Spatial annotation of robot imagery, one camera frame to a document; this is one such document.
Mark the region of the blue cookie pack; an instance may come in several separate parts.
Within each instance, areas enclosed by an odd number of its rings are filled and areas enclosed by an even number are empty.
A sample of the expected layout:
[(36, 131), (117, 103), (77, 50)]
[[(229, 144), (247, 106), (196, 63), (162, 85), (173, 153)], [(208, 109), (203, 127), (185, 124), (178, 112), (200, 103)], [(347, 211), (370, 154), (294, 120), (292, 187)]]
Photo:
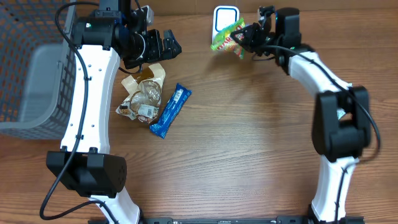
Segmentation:
[(181, 84), (176, 84), (175, 91), (167, 102), (158, 122), (150, 126), (150, 131), (156, 136), (164, 139), (170, 125), (181, 111), (183, 105), (191, 96), (192, 91)]

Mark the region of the pale green wipes packet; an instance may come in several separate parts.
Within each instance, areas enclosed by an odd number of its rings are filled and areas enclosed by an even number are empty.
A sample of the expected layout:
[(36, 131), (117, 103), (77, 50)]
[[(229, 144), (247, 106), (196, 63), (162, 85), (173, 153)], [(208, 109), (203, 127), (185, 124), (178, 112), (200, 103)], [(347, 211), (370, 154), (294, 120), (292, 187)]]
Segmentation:
[[(350, 87), (352, 87), (352, 86), (353, 86), (352, 83), (347, 83), (346, 88), (350, 88)], [(340, 120), (340, 119), (346, 114), (346, 112), (344, 111), (344, 109), (341, 109), (341, 108), (338, 108), (336, 112), (337, 112), (338, 120)]]

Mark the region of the green yellow candy bag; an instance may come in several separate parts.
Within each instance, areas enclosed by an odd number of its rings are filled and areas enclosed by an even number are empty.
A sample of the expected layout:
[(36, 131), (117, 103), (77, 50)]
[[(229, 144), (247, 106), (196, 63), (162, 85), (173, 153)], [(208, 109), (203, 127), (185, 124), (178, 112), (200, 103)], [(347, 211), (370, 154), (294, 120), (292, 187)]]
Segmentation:
[(211, 49), (213, 51), (233, 52), (240, 59), (243, 59), (244, 58), (244, 50), (231, 37), (231, 33), (234, 31), (240, 30), (244, 27), (245, 27), (244, 19), (240, 18), (233, 24), (222, 29), (218, 34), (215, 35), (215, 38), (210, 46)]

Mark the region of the beige brown cookie bag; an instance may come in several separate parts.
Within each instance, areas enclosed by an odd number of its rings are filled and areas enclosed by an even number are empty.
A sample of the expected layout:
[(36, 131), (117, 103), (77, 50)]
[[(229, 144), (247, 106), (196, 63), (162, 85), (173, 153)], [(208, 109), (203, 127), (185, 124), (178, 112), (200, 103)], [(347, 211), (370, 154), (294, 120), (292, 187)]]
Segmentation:
[(149, 65), (138, 76), (128, 76), (121, 84), (129, 96), (116, 108), (117, 114), (150, 124), (157, 119), (166, 73), (159, 63)]

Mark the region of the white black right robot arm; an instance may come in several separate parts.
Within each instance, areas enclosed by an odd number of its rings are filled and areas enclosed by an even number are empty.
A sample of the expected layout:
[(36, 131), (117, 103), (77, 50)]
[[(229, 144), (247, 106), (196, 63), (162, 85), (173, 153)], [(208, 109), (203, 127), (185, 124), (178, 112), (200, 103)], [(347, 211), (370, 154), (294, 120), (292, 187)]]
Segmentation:
[(244, 50), (274, 59), (315, 99), (312, 143), (320, 155), (320, 172), (304, 223), (364, 223), (363, 217), (347, 216), (345, 202), (355, 168), (370, 161), (361, 156), (372, 134), (376, 152), (381, 149), (367, 89), (338, 78), (311, 46), (302, 43), (297, 8), (260, 7), (257, 13), (257, 23), (232, 31), (230, 37)]

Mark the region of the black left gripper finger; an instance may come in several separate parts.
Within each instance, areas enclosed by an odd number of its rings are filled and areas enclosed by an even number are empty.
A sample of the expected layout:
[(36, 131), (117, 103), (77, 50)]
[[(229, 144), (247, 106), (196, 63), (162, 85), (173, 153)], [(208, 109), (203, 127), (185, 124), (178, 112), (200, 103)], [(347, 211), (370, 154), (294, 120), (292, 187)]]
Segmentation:
[(182, 48), (179, 45), (165, 46), (163, 52), (163, 59), (170, 60), (182, 53)]
[(171, 30), (164, 31), (164, 46), (165, 47), (177, 47), (179, 46), (173, 32)]

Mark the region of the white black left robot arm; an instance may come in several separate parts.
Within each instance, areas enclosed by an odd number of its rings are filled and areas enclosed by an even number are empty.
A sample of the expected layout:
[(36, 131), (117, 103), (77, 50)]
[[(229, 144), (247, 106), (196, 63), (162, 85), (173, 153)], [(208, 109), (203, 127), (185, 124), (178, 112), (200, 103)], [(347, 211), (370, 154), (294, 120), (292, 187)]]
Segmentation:
[(130, 1), (100, 1), (65, 37), (76, 59), (72, 107), (60, 150), (47, 153), (46, 165), (56, 184), (97, 205), (106, 223), (145, 221), (125, 187), (126, 160), (110, 153), (108, 126), (120, 64), (141, 68), (182, 51), (172, 31), (153, 29), (153, 20), (149, 6), (133, 9)]

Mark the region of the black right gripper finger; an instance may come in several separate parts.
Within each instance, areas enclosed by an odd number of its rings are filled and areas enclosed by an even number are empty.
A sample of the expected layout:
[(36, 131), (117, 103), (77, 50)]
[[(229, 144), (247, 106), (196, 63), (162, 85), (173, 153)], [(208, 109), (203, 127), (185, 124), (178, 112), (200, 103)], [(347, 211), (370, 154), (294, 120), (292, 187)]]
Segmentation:
[(236, 37), (239, 34), (242, 34), (244, 37), (250, 37), (253, 36), (256, 32), (256, 23), (252, 23), (249, 25), (246, 25), (245, 27), (237, 28), (236, 30), (232, 31), (230, 34), (231, 37)]
[(240, 46), (242, 47), (245, 51), (249, 53), (253, 53), (253, 49), (251, 47), (251, 41), (248, 38), (245, 38), (245, 36), (242, 36), (240, 39), (238, 35), (233, 35), (231, 34), (230, 37)]

